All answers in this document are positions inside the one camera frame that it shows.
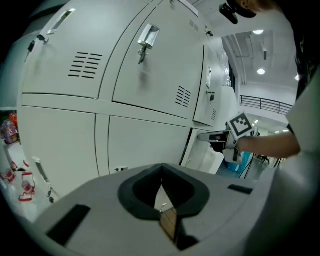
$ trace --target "locker vent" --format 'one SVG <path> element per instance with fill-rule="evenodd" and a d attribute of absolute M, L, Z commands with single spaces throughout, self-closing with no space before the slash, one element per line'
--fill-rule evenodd
<path fill-rule="evenodd" d="M 186 90 L 185 88 L 179 86 L 178 92 L 176 94 L 175 103 L 184 106 L 185 108 L 189 107 L 191 99 L 191 92 Z"/>
<path fill-rule="evenodd" d="M 69 77 L 94 79 L 102 55 L 88 52 L 77 52 L 71 64 Z"/>
<path fill-rule="evenodd" d="M 217 114 L 217 111 L 214 109 L 213 112 L 212 112 L 212 116 L 211 116 L 211 119 L 213 121 L 216 120 L 216 114 Z"/>

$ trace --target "metal handle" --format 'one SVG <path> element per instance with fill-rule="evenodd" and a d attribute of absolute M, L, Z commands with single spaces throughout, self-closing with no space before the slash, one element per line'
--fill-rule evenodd
<path fill-rule="evenodd" d="M 208 89 L 210 89 L 210 83 L 211 83 L 211 67 L 208 66 L 208 70 L 207 70 L 207 74 L 206 74 L 206 86 L 208 87 Z"/>
<path fill-rule="evenodd" d="M 52 28 L 46 33 L 47 35 L 52 35 L 57 33 L 58 28 L 61 26 L 61 24 L 71 15 L 74 13 L 76 9 L 72 8 L 67 11 L 65 11 L 55 22 L 55 24 L 52 26 Z"/>
<path fill-rule="evenodd" d="M 142 46 L 146 46 L 146 48 L 152 50 L 159 32 L 160 32 L 160 28 L 158 28 L 157 26 L 152 24 L 146 25 L 145 29 L 143 30 L 138 40 L 138 44 Z"/>
<path fill-rule="evenodd" d="M 35 156 L 32 156 L 31 158 L 32 158 L 32 160 L 35 162 L 35 165 L 36 165 L 39 173 L 40 173 L 41 176 L 43 177 L 44 181 L 47 182 L 47 183 L 49 183 L 50 181 L 49 181 L 49 179 L 48 179 L 48 177 L 47 177 L 47 175 L 46 175 L 46 173 L 45 173 L 45 171 L 44 171 L 44 169 L 43 169 L 43 167 L 42 167 L 42 165 L 41 165 L 41 160 L 40 160 L 40 158 L 35 157 Z"/>

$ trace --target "railing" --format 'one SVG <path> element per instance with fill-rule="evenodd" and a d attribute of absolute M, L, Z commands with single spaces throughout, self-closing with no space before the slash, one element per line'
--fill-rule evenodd
<path fill-rule="evenodd" d="M 261 109 L 261 110 L 267 110 L 271 112 L 275 112 L 281 115 L 286 115 L 289 110 L 291 110 L 292 105 L 279 102 L 272 99 L 267 98 L 258 98 L 258 97 L 251 97 L 251 96 L 245 96 L 241 95 L 241 106 L 247 106 L 251 108 Z"/>

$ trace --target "white locker door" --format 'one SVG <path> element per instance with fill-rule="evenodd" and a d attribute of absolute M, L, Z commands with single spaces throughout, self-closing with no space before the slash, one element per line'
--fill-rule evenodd
<path fill-rule="evenodd" d="M 98 98 L 115 46 L 147 5 L 139 0 L 67 3 L 41 31 L 48 43 L 37 42 L 27 58 L 23 92 Z"/>
<path fill-rule="evenodd" d="M 205 47 L 207 65 L 203 67 L 202 83 L 197 102 L 194 121 L 214 126 L 221 102 L 222 70 L 217 55 L 209 47 Z"/>
<path fill-rule="evenodd" d="M 129 169 L 159 163 L 178 165 L 190 128 L 111 116 L 109 169 Z"/>
<path fill-rule="evenodd" d="M 18 109 L 22 147 L 31 168 L 35 160 L 63 197 L 98 178 L 95 114 L 22 106 Z"/>
<path fill-rule="evenodd" d="M 158 6 L 142 25 L 123 61 L 113 101 L 189 118 L 194 113 L 203 66 L 203 44 Z M 160 31 L 139 65 L 138 40 L 148 24 Z"/>

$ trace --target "ceiling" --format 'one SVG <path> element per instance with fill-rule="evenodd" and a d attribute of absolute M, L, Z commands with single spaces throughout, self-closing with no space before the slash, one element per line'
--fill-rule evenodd
<path fill-rule="evenodd" d="M 248 114 L 248 118 L 251 120 L 251 123 L 255 125 L 255 127 L 265 129 L 271 133 L 280 132 L 283 133 L 283 130 L 287 130 L 287 125 L 273 120 L 266 117 L 254 115 L 254 114 Z"/>
<path fill-rule="evenodd" d="M 267 30 L 260 35 L 244 32 L 236 34 L 233 41 L 239 44 L 240 49 L 231 43 L 238 61 L 242 64 L 243 60 L 247 83 L 298 87 L 295 80 L 296 46 L 290 32 L 285 34 Z M 258 69 L 264 69 L 265 74 L 258 74 Z"/>
<path fill-rule="evenodd" d="M 259 13 L 255 18 L 237 15 L 238 24 L 234 25 L 219 12 L 219 6 L 226 3 L 226 0 L 188 1 L 211 24 L 214 36 L 229 38 L 238 67 L 235 73 L 243 78 L 242 84 L 263 83 L 294 89 L 298 87 L 295 80 L 297 67 L 294 35 L 283 13 L 272 10 Z M 253 30 L 264 32 L 256 35 L 252 33 Z M 263 58 L 262 48 L 267 51 L 266 60 Z M 260 68 L 265 70 L 264 75 L 257 73 Z"/>

